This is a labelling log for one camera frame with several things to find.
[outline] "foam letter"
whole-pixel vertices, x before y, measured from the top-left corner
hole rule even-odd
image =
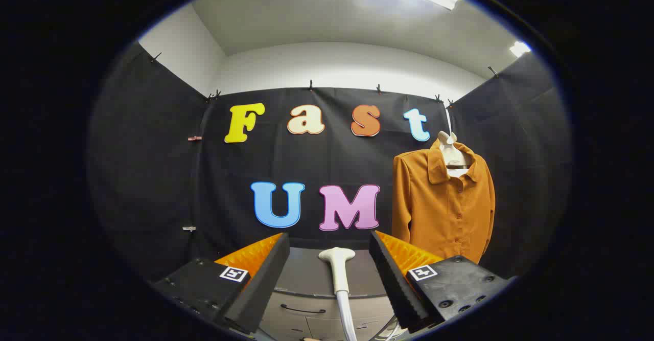
[[[247,140],[247,135],[243,133],[243,126],[247,131],[252,131],[256,120],[255,115],[247,114],[250,111],[261,116],[266,112],[266,108],[263,103],[253,103],[252,105],[233,106],[229,109],[231,123],[229,124],[229,134],[225,136],[225,143],[241,143]]]
[[[343,189],[337,185],[326,185],[319,191],[325,197],[325,218],[319,226],[321,230],[338,230],[336,214],[346,229],[350,229],[357,213],[359,215],[357,224],[355,224],[357,229],[374,229],[379,226],[379,222],[375,218],[377,193],[379,192],[377,185],[362,185],[352,203],[347,200]]]
[[[288,121],[287,129],[292,134],[320,134],[325,130],[325,125],[322,123],[322,111],[320,107],[314,105],[302,105],[293,108],[290,111],[293,117]]]
[[[427,117],[425,117],[425,115],[420,115],[418,108],[412,108],[411,110],[405,112],[404,118],[409,120],[411,135],[413,135],[417,141],[424,142],[429,140],[429,131],[423,130],[423,122],[427,121]]]
[[[273,192],[276,189],[273,183],[252,183],[250,189],[254,192],[254,214],[262,224],[285,229],[299,221],[299,194],[304,190],[304,184],[286,183],[282,190],[288,194],[288,213],[284,217],[273,213]]]
[[[381,112],[377,106],[358,105],[352,111],[352,133],[358,137],[374,137],[381,130],[378,117]]]

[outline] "shirt collar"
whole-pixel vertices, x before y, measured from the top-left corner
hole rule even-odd
[[[443,160],[443,152],[441,152],[441,141],[436,139],[429,152],[427,154],[427,166],[428,166],[428,175],[429,182],[432,184],[440,184],[449,180],[450,176],[448,175],[448,169]],[[469,176],[472,181],[475,183],[480,180],[480,174],[483,172],[477,168],[477,159],[475,158],[475,153],[472,149],[466,147],[465,145],[455,142],[454,147],[460,150],[462,153],[470,156],[472,164],[468,171],[464,174]]]

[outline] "drawer handle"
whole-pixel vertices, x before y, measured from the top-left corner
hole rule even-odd
[[[318,310],[318,311],[309,311],[309,310],[299,310],[299,309],[288,308],[287,304],[281,304],[280,306],[282,308],[284,308],[284,309],[295,310],[295,311],[303,311],[304,313],[327,313],[327,311],[325,309],[321,309],[321,310]]]

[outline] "ceiling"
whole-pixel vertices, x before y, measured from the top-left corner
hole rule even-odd
[[[465,0],[195,0],[226,55],[281,44],[353,42],[434,57],[489,79],[516,60],[511,33]]]

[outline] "white hanger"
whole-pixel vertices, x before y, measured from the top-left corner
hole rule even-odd
[[[459,177],[465,174],[472,164],[472,159],[454,146],[456,134],[448,135],[446,132],[440,131],[438,140],[441,141],[440,150],[443,153],[443,161],[448,169],[448,175]]]

